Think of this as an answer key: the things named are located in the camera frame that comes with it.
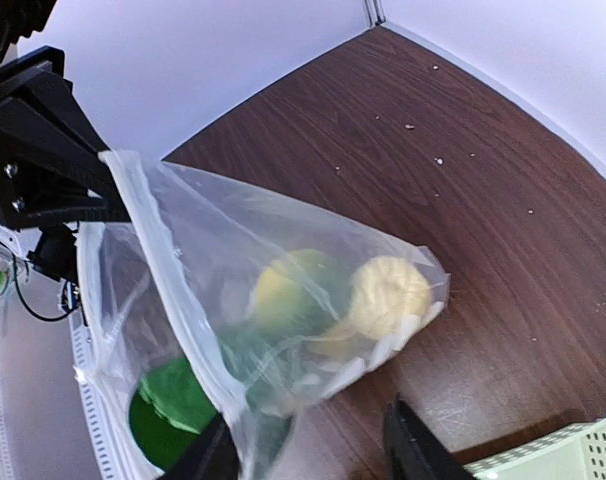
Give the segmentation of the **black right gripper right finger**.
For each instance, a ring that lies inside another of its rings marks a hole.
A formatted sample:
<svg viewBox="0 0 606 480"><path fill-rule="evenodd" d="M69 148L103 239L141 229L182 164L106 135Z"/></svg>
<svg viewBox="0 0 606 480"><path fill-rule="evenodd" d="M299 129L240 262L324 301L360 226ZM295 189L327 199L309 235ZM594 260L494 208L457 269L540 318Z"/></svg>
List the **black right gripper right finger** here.
<svg viewBox="0 0 606 480"><path fill-rule="evenodd" d="M474 479L403 399L387 408L383 443L387 479Z"/></svg>

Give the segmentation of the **green white bok choy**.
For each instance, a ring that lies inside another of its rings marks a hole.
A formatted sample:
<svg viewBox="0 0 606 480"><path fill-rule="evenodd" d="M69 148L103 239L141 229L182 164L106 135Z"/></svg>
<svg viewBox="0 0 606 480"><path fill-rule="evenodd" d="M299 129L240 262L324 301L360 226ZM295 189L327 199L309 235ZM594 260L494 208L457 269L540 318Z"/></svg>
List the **green white bok choy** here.
<svg viewBox="0 0 606 480"><path fill-rule="evenodd" d="M226 368L247 387L246 401L257 421L255 474L263 479L294 426L293 416L261 410L292 384L286 379L291 372L290 355L275 352L272 338L254 323L222 330L219 345ZM216 415L187 357L180 355L142 377L130 403L130 431L148 461L168 471Z"/></svg>

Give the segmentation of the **clear polka dot zip bag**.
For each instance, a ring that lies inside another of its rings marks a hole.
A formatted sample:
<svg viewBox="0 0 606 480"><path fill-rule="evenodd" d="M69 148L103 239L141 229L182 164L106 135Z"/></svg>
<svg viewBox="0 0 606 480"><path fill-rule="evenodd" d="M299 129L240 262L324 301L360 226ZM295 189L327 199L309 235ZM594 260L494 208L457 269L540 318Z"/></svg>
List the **clear polka dot zip bag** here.
<svg viewBox="0 0 606 480"><path fill-rule="evenodd" d="M153 465L130 431L129 411L142 377L185 355L204 393L228 425L239 457L239 478L260 479L254 414L247 387L226 368L220 332L240 323L262 328L277 353L290 355L291 372L277 400L261 410L294 417L272 476L303 412L401 351L443 310L450 277L432 252L334 212L197 168L149 164L132 151L99 154L115 181L130 221L85 223L78 239L78 279L94 358L81 377L100 395L125 479L152 479ZM254 314L254 287L269 264L302 249L325 252L349 275L342 316L323 330L271 329ZM415 333L369 339L360 354L341 362L310 353L306 345L347 323L353 274L377 256L414 265L431 285L432 303Z"/></svg>

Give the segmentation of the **green perforated plastic basket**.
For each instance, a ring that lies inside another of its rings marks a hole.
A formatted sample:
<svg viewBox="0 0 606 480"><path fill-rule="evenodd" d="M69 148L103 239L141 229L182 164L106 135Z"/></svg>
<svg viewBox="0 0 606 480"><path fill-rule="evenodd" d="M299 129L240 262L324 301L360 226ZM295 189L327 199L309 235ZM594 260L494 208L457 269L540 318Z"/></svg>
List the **green perforated plastic basket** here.
<svg viewBox="0 0 606 480"><path fill-rule="evenodd" d="M465 469L477 479L606 479L606 417L568 425Z"/></svg>

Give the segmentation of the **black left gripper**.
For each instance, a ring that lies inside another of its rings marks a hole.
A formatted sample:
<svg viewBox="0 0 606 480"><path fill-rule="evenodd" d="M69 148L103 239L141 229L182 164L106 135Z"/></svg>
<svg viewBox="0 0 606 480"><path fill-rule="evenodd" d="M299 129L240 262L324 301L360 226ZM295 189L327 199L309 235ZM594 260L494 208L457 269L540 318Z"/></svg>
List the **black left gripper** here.
<svg viewBox="0 0 606 480"><path fill-rule="evenodd" d="M11 230L130 221L63 62L43 47L0 67L0 224ZM78 195L78 184L101 197Z"/></svg>

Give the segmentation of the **yellow green lemon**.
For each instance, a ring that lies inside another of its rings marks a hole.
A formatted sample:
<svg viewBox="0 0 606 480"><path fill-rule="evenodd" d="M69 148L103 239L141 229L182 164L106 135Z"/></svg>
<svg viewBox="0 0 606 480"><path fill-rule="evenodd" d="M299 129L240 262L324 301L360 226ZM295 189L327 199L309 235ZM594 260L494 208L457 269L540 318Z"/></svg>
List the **yellow green lemon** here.
<svg viewBox="0 0 606 480"><path fill-rule="evenodd" d="M254 314L271 329L323 330L345 313L349 296L349 275L336 259L319 250L295 250L258 277Z"/></svg>

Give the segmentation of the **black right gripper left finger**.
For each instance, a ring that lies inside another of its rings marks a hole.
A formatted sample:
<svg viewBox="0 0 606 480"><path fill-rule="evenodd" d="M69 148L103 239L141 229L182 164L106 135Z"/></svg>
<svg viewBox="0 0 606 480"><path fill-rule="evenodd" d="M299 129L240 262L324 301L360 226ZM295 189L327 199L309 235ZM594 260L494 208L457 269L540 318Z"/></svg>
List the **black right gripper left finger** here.
<svg viewBox="0 0 606 480"><path fill-rule="evenodd" d="M223 416L217 414L205 430L162 476L163 480L237 480L239 457Z"/></svg>

